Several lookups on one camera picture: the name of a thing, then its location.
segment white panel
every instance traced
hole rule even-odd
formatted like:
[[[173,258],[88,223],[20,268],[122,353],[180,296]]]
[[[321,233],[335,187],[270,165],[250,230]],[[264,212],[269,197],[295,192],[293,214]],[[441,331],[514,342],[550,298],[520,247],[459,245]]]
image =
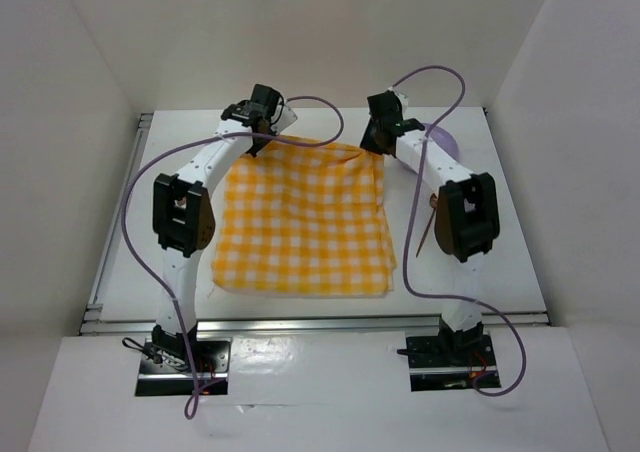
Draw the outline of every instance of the white panel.
[[[489,113],[613,452],[640,442],[639,51],[640,0],[547,0]]]
[[[611,452],[638,452],[640,327],[587,323],[570,332]]]
[[[567,331],[522,334],[527,376],[500,399],[411,393],[402,333],[278,336],[253,354],[245,339],[232,346],[246,353],[229,379],[239,400],[205,398],[192,422],[185,397],[133,396],[138,354],[118,337],[68,338],[29,450],[606,452]],[[493,337],[506,384],[518,348],[508,330]]]
[[[0,448],[21,452],[80,324],[135,122],[69,0],[0,0],[0,17]]]
[[[412,108],[409,109],[408,116],[433,122],[443,112],[444,109],[436,107]],[[172,147],[211,136],[217,127],[220,113],[220,110],[156,113],[142,164]],[[296,109],[296,113],[300,119],[287,129],[287,133],[312,139],[324,139],[334,134],[337,120],[331,110]],[[369,118],[368,111],[363,108],[344,109],[343,115],[345,130],[340,142],[359,144]],[[482,296],[507,312],[544,311],[540,287],[482,109],[458,109],[442,126],[458,141],[460,160],[474,171],[489,172],[496,180],[501,231],[481,271]],[[154,270],[160,270],[162,249],[158,246],[157,237],[150,225],[153,180],[161,172],[173,173],[178,170],[195,154],[195,150],[181,152],[152,167],[134,191],[129,209],[130,234],[133,243]],[[402,261],[416,179],[417,175],[413,171],[406,170],[393,157],[387,157],[384,206],[398,264]],[[416,216],[412,251],[417,249],[431,213],[428,188],[425,186],[423,190],[423,200],[420,201]],[[212,192],[212,203],[218,227],[224,227],[223,184]],[[200,319],[438,315],[441,311],[440,301],[425,300],[409,294],[404,287],[400,266],[394,272],[394,290],[381,298],[283,298],[226,292],[212,282],[210,264],[219,237],[219,234],[214,235],[212,244],[204,251],[199,267],[196,310]],[[112,269],[105,271],[99,291],[99,300],[104,303],[102,319],[155,320],[160,304],[159,294],[164,292],[133,260],[119,236],[113,242],[112,252],[115,255],[114,265]],[[455,259],[442,253],[433,234],[426,240],[420,257],[415,258],[412,253],[409,260],[409,274],[419,291],[453,291]]]
[[[460,69],[489,103],[543,0],[73,0],[138,109],[210,109],[255,82],[342,106],[427,63]],[[414,105],[457,84],[416,83]]]
[[[0,338],[3,451],[27,450],[59,347],[58,337]]]

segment purple object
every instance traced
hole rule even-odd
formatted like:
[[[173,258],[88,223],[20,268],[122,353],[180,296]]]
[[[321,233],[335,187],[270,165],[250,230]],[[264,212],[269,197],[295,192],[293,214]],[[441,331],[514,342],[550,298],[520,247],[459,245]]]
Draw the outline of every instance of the purple object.
[[[423,122],[422,125],[429,128],[431,124]],[[453,138],[453,135],[437,125],[429,135],[436,144],[442,147],[442,150],[451,156],[453,160],[456,162],[458,161],[458,158],[460,157],[460,149],[458,149],[458,142]]]

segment cloth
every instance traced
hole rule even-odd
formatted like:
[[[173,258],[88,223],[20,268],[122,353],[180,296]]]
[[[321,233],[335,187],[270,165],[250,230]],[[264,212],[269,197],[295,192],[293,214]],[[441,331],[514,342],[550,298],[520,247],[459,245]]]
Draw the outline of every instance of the cloth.
[[[214,282],[289,297],[392,290],[383,176],[383,157],[336,143],[271,142],[256,158],[242,157],[227,175]]]

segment white wall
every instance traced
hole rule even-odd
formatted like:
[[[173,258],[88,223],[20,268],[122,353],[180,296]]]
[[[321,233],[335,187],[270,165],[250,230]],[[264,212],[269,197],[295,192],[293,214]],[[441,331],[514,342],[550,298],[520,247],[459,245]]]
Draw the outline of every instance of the white wall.
[[[139,110],[220,108],[257,81],[285,95],[365,105],[419,65],[469,79],[488,104],[543,0],[73,0]],[[457,83],[407,86],[415,105],[447,105]]]
[[[26,450],[78,330],[134,114],[69,0],[0,0],[0,441]]]
[[[489,120],[612,452],[640,429],[640,0],[546,0]]]

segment yellow gingham cloth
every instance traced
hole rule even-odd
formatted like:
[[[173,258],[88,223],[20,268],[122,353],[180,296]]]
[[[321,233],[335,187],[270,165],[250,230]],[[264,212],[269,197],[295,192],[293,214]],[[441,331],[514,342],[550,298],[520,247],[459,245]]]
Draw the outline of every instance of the yellow gingham cloth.
[[[214,282],[230,292],[301,297],[392,290],[383,175],[383,157],[335,143],[271,142],[256,158],[240,158],[227,175]]]

